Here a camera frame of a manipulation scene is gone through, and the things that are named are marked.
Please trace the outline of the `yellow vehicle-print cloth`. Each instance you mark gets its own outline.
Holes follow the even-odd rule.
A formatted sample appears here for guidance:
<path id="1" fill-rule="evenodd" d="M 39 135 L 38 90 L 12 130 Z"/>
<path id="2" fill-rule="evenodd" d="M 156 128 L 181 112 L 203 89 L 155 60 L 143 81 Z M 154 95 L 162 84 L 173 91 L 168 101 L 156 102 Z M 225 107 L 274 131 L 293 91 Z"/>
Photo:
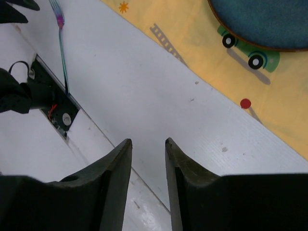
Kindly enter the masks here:
<path id="1" fill-rule="evenodd" d="M 266 51 L 237 40 L 206 0 L 107 0 L 119 16 L 308 155 L 308 54 Z"/>

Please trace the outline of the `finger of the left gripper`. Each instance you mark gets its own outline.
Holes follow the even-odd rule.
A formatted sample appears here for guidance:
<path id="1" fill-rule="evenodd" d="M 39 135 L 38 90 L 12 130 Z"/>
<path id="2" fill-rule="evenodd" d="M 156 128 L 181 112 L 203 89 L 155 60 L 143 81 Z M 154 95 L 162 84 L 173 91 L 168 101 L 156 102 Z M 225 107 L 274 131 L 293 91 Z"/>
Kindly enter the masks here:
<path id="1" fill-rule="evenodd" d="M 27 18 L 7 3 L 0 4 L 0 23 L 28 23 Z"/>
<path id="2" fill-rule="evenodd" d="M 40 10 L 39 5 L 34 0 L 15 0 L 14 4 L 30 10 Z"/>

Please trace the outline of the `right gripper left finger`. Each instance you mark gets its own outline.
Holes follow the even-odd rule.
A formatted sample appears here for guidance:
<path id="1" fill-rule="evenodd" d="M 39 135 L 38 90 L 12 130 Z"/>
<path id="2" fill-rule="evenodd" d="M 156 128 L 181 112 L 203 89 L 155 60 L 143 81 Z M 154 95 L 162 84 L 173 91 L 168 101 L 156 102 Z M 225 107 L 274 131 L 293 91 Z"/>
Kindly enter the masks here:
<path id="1" fill-rule="evenodd" d="M 120 231 L 131 173 L 132 141 L 61 181 L 1 176 L 3 231 Z"/>

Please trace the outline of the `dark teal ceramic plate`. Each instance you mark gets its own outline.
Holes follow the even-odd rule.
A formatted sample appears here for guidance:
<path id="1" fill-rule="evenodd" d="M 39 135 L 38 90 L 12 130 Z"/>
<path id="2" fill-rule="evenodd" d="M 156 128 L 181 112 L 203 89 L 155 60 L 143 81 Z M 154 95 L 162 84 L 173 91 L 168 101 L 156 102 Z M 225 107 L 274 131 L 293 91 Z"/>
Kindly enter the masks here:
<path id="1" fill-rule="evenodd" d="M 219 23 L 232 35 L 275 51 L 307 51 L 306 0 L 210 0 Z"/>

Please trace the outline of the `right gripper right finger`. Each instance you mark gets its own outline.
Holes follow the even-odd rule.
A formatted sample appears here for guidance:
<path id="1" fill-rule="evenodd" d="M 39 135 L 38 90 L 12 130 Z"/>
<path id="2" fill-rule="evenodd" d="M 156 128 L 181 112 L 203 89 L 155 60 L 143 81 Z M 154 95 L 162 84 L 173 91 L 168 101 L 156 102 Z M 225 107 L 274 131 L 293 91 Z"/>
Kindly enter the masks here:
<path id="1" fill-rule="evenodd" d="M 165 142 L 175 231 L 305 231 L 306 173 L 219 176 Z"/>

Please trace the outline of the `iridescent metal fork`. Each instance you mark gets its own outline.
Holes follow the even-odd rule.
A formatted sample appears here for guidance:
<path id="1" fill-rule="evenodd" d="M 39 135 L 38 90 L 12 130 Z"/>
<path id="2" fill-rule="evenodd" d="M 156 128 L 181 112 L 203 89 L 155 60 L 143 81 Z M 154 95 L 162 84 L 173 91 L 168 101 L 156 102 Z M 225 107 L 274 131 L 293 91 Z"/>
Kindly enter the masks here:
<path id="1" fill-rule="evenodd" d="M 49 0 L 49 3 L 55 15 L 57 25 L 59 28 L 58 37 L 59 37 L 59 46 L 60 46 L 63 75 L 64 75 L 64 87 L 65 87 L 65 94 L 68 96 L 69 95 L 69 85 L 68 85 L 68 76 L 67 76 L 67 69 L 66 69 L 66 63 L 65 63 L 65 57 L 64 57 L 63 40 L 62 40 L 62 30 L 65 24 L 64 14 L 57 0 Z"/>

